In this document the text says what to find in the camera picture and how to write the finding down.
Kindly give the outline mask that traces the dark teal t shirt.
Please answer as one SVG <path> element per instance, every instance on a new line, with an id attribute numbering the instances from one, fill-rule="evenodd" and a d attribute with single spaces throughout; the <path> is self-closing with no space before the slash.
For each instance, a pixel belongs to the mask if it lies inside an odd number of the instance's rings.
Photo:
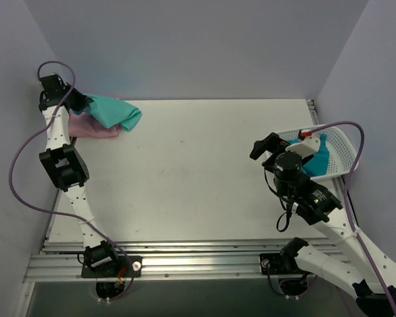
<path id="1" fill-rule="evenodd" d="M 329 150 L 326 145 L 326 134 L 319 134 L 321 146 L 317 153 L 308 162 L 303 162 L 302 172 L 309 177 L 323 176 L 327 172 L 329 164 Z M 290 144 L 297 143 L 298 139 L 288 141 Z"/>

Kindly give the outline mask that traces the white perforated plastic basket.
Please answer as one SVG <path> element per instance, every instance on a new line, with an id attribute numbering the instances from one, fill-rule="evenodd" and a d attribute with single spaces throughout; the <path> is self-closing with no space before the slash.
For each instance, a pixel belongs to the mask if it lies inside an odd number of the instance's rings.
<path id="1" fill-rule="evenodd" d="M 316 133 L 326 134 L 326 145 L 329 150 L 329 164 L 323 176 L 310 177 L 314 181 L 328 180 L 346 175 L 354 164 L 358 151 L 353 147 L 343 130 L 337 126 L 320 129 Z"/>

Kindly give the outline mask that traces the mint green t shirt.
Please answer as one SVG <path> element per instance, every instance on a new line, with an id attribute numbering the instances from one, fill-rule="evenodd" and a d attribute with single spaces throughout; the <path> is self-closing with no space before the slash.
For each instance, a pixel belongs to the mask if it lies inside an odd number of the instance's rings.
<path id="1" fill-rule="evenodd" d="M 84 112 L 107 129 L 119 126 L 124 131 L 131 131 L 143 115 L 140 109 L 124 100 L 93 94 L 87 97 L 89 103 Z"/>

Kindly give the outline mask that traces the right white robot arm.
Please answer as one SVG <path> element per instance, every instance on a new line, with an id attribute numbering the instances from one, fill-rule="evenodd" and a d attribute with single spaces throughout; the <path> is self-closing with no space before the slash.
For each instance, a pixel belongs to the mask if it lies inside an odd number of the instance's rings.
<path id="1" fill-rule="evenodd" d="M 293 238 L 280 250 L 281 267 L 313 273 L 350 295 L 367 316 L 396 316 L 396 262 L 382 252 L 349 218 L 341 201 L 325 186 L 314 182 L 303 166 L 321 148 L 321 136 L 300 131 L 291 143 L 276 133 L 256 141 L 250 158 L 263 162 L 273 175 L 268 185 L 279 199 L 287 221 L 299 216 L 322 233 L 349 263 L 324 254 L 303 238 Z"/>

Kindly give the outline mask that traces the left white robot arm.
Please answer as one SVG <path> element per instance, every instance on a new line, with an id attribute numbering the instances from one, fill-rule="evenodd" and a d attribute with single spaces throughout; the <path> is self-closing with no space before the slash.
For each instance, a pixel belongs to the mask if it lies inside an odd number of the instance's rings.
<path id="1" fill-rule="evenodd" d="M 98 270 L 105 277 L 114 276 L 120 268 L 115 248 L 105 234 L 97 232 L 87 194 L 88 168 L 69 137 L 69 110 L 80 106 L 86 97 L 75 90 L 64 99 L 71 86 L 57 75 L 42 77 L 43 91 L 39 109 L 46 121 L 46 149 L 39 154 L 40 162 L 53 185 L 61 190 L 79 220 L 83 237 L 83 265 L 92 271 Z"/>

